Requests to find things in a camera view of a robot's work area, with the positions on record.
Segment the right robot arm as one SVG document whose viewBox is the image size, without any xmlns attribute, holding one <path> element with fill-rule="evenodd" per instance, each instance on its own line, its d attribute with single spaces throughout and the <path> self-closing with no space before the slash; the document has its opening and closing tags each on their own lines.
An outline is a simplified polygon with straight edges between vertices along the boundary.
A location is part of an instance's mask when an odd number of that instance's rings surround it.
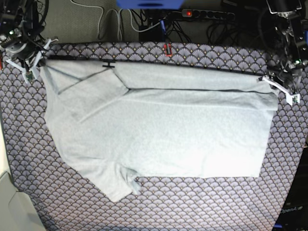
<svg viewBox="0 0 308 231">
<path fill-rule="evenodd" d="M 0 51 L 5 62 L 21 71 L 26 83 L 39 77 L 39 64 L 53 42 L 41 35 L 49 10 L 48 0 L 0 2 Z"/>
</svg>

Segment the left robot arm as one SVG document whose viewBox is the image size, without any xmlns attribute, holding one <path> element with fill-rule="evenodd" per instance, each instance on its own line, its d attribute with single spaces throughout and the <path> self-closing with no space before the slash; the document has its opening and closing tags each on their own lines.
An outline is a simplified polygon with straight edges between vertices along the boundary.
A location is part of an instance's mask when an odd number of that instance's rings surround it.
<svg viewBox="0 0 308 231">
<path fill-rule="evenodd" d="M 267 11 L 277 21 L 274 29 L 283 50 L 280 63 L 268 68 L 268 73 L 259 79 L 283 92 L 291 106 L 300 103 L 299 85 L 308 66 L 308 33 L 304 30 L 300 10 L 299 0 L 267 1 Z"/>
</svg>

